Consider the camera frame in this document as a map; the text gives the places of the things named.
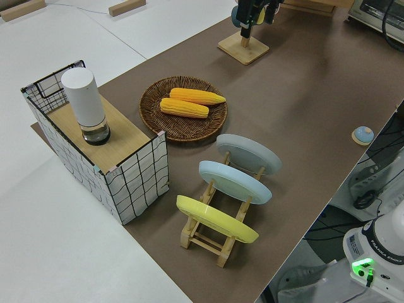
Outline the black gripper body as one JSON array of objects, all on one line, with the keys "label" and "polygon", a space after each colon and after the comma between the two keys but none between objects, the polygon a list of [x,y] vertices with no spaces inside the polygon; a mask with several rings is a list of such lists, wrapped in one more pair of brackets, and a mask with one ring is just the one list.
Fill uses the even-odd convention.
[{"label": "black gripper body", "polygon": [[265,23],[266,7],[274,4],[278,5],[279,10],[281,1],[237,1],[236,27],[249,28]]}]

